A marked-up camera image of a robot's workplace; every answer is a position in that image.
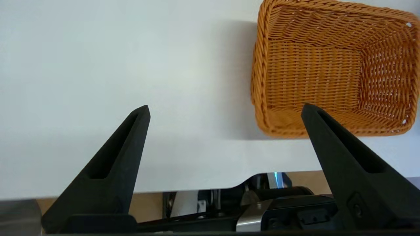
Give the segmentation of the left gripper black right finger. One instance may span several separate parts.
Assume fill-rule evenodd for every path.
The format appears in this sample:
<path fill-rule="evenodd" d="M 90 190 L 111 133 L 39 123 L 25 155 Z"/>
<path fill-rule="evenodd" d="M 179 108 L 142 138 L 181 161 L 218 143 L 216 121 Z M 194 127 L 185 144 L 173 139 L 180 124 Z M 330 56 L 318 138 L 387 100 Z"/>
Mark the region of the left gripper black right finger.
<path fill-rule="evenodd" d="M 301 118 L 347 229 L 419 229 L 419 189 L 323 109 Z"/>

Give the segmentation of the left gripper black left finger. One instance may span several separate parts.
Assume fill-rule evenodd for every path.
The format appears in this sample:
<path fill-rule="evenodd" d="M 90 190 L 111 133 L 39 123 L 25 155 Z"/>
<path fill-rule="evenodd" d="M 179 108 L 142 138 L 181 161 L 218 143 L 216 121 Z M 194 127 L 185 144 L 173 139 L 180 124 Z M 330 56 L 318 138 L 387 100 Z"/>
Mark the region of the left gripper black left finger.
<path fill-rule="evenodd" d="M 129 234 L 129 208 L 150 122 L 133 110 L 41 218 L 47 234 Z"/>

